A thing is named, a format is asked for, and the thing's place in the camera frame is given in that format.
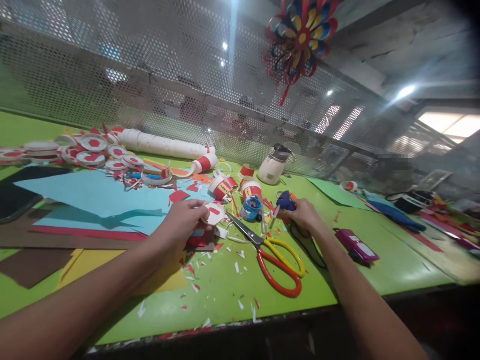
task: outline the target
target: concrete ceiling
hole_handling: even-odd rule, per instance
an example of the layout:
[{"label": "concrete ceiling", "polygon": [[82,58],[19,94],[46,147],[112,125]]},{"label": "concrete ceiling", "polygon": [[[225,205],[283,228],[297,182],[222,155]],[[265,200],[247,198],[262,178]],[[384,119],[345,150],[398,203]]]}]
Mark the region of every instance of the concrete ceiling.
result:
[{"label": "concrete ceiling", "polygon": [[[269,0],[270,12],[281,2]],[[326,62],[389,101],[415,84],[400,104],[405,110],[427,99],[480,98],[479,43],[451,2],[344,0],[334,17],[339,26]]]}]

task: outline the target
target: light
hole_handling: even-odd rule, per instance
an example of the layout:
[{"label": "light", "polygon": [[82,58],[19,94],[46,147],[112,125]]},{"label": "light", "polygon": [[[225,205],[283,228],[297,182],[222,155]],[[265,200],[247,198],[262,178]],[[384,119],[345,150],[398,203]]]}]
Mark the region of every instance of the light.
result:
[{"label": "light", "polygon": [[398,93],[397,98],[398,98],[398,99],[401,99],[401,98],[407,97],[408,95],[410,95],[410,94],[413,93],[414,91],[415,91],[415,86],[413,86],[413,85],[404,87],[404,88]]}]

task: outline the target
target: smartphone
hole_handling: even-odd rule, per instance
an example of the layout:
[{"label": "smartphone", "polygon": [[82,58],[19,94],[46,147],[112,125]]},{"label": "smartphone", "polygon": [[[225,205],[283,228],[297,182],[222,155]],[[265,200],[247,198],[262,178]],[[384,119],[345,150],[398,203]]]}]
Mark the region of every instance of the smartphone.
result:
[{"label": "smartphone", "polygon": [[8,224],[25,214],[43,196],[14,185],[23,180],[48,178],[71,173],[61,167],[28,166],[0,181],[0,224]]}]

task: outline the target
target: paper flower decoration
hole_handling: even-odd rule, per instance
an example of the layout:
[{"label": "paper flower decoration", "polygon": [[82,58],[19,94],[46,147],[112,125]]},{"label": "paper flower decoration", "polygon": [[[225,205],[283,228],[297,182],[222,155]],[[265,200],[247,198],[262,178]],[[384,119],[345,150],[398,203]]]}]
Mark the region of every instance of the paper flower decoration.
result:
[{"label": "paper flower decoration", "polygon": [[270,20],[267,36],[273,45],[264,56],[268,73],[282,77],[287,88],[280,102],[283,106],[290,85],[300,76],[311,77],[317,70],[317,62],[329,54],[325,43],[337,31],[338,21],[332,17],[340,0],[294,0],[281,13]]}]

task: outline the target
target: white kettle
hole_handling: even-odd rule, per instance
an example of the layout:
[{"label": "white kettle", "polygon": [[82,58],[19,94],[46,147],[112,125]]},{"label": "white kettle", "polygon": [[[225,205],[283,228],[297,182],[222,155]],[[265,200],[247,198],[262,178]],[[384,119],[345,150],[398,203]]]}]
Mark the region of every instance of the white kettle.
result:
[{"label": "white kettle", "polygon": [[263,161],[258,170],[256,176],[257,178],[268,185],[276,185],[279,180],[280,176],[285,170],[285,164],[287,160],[294,163],[295,162],[295,155],[292,153],[292,150],[283,146],[280,143],[276,143],[270,149],[270,154],[268,157]]}]

